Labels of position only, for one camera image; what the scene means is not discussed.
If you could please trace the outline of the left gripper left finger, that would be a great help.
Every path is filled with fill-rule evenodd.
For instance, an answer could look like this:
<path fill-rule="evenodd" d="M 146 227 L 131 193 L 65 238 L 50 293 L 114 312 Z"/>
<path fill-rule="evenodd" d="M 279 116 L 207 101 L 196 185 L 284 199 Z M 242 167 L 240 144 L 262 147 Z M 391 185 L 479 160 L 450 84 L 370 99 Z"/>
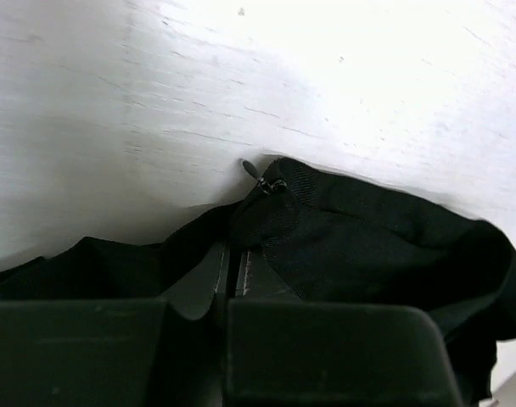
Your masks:
<path fill-rule="evenodd" d="M 219 406 L 217 243 L 157 298 L 0 302 L 0 406 Z"/>

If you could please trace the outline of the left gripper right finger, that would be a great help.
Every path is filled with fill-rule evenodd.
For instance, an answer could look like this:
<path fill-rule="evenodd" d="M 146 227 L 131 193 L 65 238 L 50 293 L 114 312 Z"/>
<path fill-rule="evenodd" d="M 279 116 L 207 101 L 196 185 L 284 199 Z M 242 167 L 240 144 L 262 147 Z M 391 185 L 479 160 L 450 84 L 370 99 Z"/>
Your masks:
<path fill-rule="evenodd" d="M 301 300 L 257 252 L 226 310 L 229 406 L 459 406 L 435 323 L 406 306 Z"/>

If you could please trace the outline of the black pleated skirt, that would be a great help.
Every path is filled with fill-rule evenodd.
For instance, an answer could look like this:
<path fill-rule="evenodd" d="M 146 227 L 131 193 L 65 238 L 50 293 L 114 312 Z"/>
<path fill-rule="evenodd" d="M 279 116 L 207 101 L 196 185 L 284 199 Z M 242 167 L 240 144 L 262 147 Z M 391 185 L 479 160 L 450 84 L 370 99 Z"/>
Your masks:
<path fill-rule="evenodd" d="M 83 238 L 0 272 L 0 302 L 157 298 L 217 243 L 230 252 L 216 347 L 226 403 L 226 310 L 240 261 L 257 252 L 303 301 L 406 306 L 437 326 L 462 396 L 491 396 L 499 342 L 516 339 L 516 249 L 486 220 L 289 158 L 242 201 L 210 209 L 164 242 Z"/>

